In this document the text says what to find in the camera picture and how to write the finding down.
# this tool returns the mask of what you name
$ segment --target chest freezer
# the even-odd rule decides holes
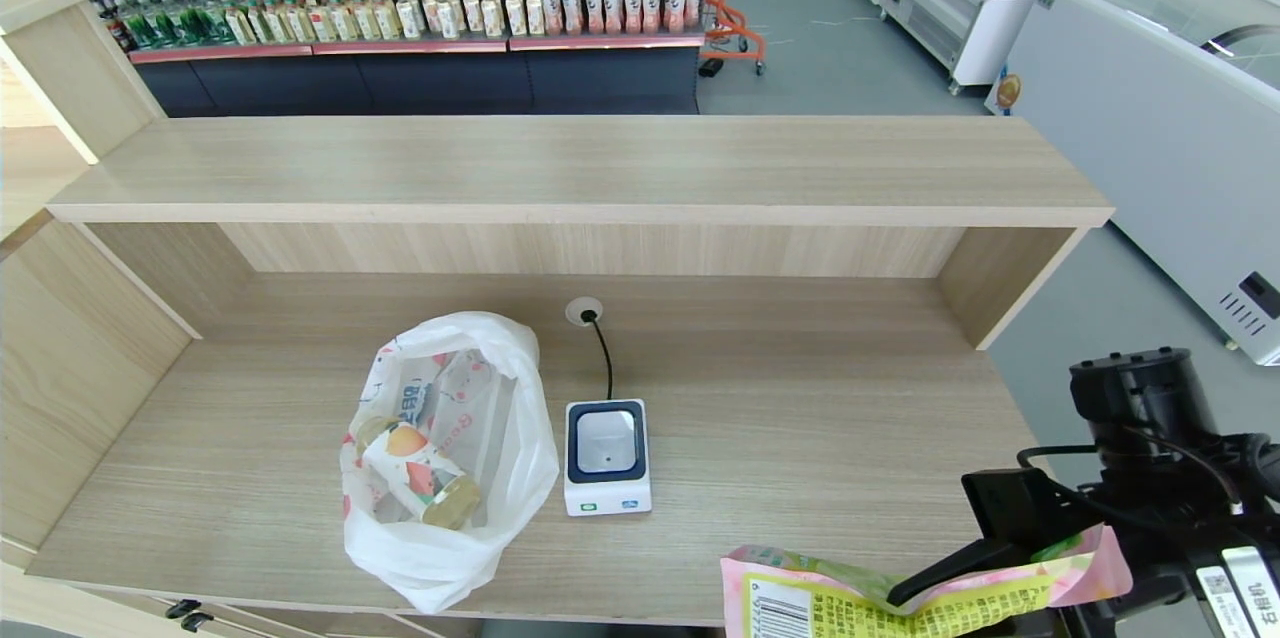
[[[1280,365],[1280,6],[1036,0],[987,108],[1019,115],[1260,365]]]

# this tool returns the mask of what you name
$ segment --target pink bottle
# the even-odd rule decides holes
[[[604,32],[622,32],[622,0],[604,0]]]
[[[622,0],[622,8],[626,12],[626,29],[628,33],[640,32],[640,13],[644,0]]]
[[[640,27],[645,33],[657,33],[662,27],[662,0],[641,0]]]
[[[703,0],[685,0],[685,26],[700,31],[703,26]]]
[[[564,4],[564,32],[582,35],[582,0],[561,0]]]
[[[558,36],[564,31],[561,0],[543,0],[543,19],[547,22],[548,36]]]
[[[591,35],[604,32],[604,0],[586,0],[586,31]]]
[[[685,32],[685,0],[667,0],[667,32]]]

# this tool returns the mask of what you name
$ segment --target bottle in plastic bag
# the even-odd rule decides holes
[[[480,487],[398,418],[371,418],[356,430],[356,452],[387,480],[388,491],[413,518],[457,530],[480,505]]]

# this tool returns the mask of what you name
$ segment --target packaged food bag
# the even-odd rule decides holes
[[[1016,568],[961,575],[902,606],[901,577],[742,546],[721,560],[727,638],[954,638],[1006,618],[1123,596],[1133,575],[1115,532],[1094,525]]]
[[[352,562],[424,614],[492,580],[559,475],[534,332],[454,313],[393,338],[374,357],[339,465]],[[433,524],[439,515],[458,528]]]

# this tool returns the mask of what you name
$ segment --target drawer handle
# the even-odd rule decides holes
[[[191,598],[183,598],[183,600],[178,601],[177,603],[174,603],[173,606],[169,606],[169,610],[164,611],[164,616],[168,618],[169,620],[177,620],[179,618],[186,616],[187,614],[189,614],[191,611],[193,611],[193,610],[196,610],[198,607],[200,607],[200,601],[193,601]]]
[[[191,633],[196,633],[197,630],[200,630],[201,625],[209,623],[210,620],[214,620],[214,616],[206,612],[197,611],[182,619],[182,629],[189,630]]]

